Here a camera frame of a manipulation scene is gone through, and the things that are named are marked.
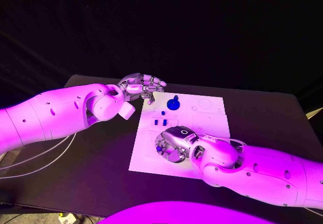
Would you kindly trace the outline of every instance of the white paper sheet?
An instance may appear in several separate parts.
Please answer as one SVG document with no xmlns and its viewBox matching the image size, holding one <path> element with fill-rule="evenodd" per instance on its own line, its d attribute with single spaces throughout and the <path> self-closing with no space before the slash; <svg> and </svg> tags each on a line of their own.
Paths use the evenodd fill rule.
<svg viewBox="0 0 323 224">
<path fill-rule="evenodd" d="M 181 108 L 172 111 L 168 108 L 168 101 L 174 99 L 175 95 L 179 96 Z M 155 98 L 153 105 L 148 105 L 148 100 L 143 103 L 130 171 L 200 179 L 189 159 L 182 163 L 172 163 L 158 154 L 155 139 L 172 126 L 187 126 L 198 134 L 207 133 L 217 137 L 230 138 L 224 99 L 168 92 L 156 92 Z"/>
</svg>

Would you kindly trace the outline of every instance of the drawn circle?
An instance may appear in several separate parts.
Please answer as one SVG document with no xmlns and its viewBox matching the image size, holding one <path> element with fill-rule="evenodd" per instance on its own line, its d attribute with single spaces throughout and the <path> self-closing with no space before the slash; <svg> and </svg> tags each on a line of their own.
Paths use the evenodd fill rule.
<svg viewBox="0 0 323 224">
<path fill-rule="evenodd" d="M 201 108 L 204 108 L 204 109 L 211 109 L 211 107 L 213 107 L 213 102 L 211 102 L 208 99 L 201 99 L 201 101 L 200 101 L 200 106 L 201 106 Z"/>
</svg>

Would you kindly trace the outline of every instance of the floor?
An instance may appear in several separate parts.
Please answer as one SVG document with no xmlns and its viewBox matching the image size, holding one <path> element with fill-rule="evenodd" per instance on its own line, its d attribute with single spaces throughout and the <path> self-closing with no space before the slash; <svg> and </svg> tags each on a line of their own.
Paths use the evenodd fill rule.
<svg viewBox="0 0 323 224">
<path fill-rule="evenodd" d="M 15 150 L 11 150 L 6 155 L 3 156 L 0 160 L 0 167 L 9 166 L 15 163 L 15 160 L 18 158 L 19 152 L 22 148 L 16 148 Z M 9 169 L 0 170 L 0 176 L 5 176 Z M 14 217 L 16 217 L 18 214 L 0 214 L 0 224 L 6 223 Z M 103 220 L 103 218 L 99 217 L 87 217 L 84 219 L 84 222 L 76 222 L 91 224 L 99 223 L 99 221 Z M 60 222 L 60 213 L 45 213 L 45 214 L 24 214 L 18 218 L 15 218 L 9 224 L 61 224 Z"/>
</svg>

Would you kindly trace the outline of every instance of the foreground robot part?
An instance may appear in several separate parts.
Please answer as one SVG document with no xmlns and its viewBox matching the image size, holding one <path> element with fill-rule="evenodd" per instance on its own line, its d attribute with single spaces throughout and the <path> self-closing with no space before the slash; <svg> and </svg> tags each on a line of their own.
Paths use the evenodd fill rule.
<svg viewBox="0 0 323 224">
<path fill-rule="evenodd" d="M 323 164 L 239 140 L 198 136 L 185 126 L 166 129 L 155 144 L 171 162 L 189 158 L 210 185 L 279 206 L 323 209 Z"/>
<path fill-rule="evenodd" d="M 135 73 L 117 85 L 90 84 L 41 93 L 19 105 L 0 110 L 0 154 L 38 141 L 60 139 L 110 120 L 129 119 L 135 107 L 127 101 L 140 96 L 155 102 L 153 92 L 166 83 Z"/>
</svg>

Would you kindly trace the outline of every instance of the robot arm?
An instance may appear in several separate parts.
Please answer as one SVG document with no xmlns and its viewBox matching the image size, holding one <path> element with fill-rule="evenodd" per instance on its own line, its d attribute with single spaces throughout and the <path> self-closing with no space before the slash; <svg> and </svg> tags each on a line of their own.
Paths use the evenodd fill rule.
<svg viewBox="0 0 323 224">
<path fill-rule="evenodd" d="M 117 85 L 90 84 L 41 93 L 19 105 L 0 110 L 0 154 L 38 141 L 60 139 L 110 120 L 129 119 L 140 96 L 155 102 L 153 92 L 166 83 L 135 73 Z"/>
<path fill-rule="evenodd" d="M 210 185 L 279 206 L 323 209 L 323 164 L 241 141 L 234 147 L 231 141 L 178 126 L 155 143 L 171 162 L 189 158 Z"/>
</svg>

